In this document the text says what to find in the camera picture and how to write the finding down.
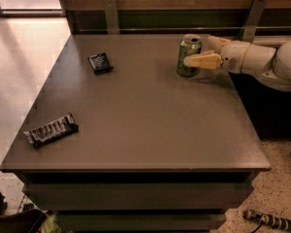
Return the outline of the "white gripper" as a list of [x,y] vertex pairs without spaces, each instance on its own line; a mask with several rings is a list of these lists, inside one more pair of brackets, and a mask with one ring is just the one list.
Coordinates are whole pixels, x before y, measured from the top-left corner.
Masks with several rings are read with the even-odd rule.
[[184,65],[209,70],[221,66],[234,74],[261,75],[272,66],[276,53],[275,48],[215,36],[208,36],[208,47],[209,52],[186,56]]

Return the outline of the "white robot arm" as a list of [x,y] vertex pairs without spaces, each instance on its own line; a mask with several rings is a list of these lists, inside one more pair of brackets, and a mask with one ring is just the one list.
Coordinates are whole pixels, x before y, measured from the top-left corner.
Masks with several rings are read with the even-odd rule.
[[246,74],[264,86],[291,91],[291,41],[276,49],[208,36],[208,44],[209,51],[186,56],[184,64],[192,68]]

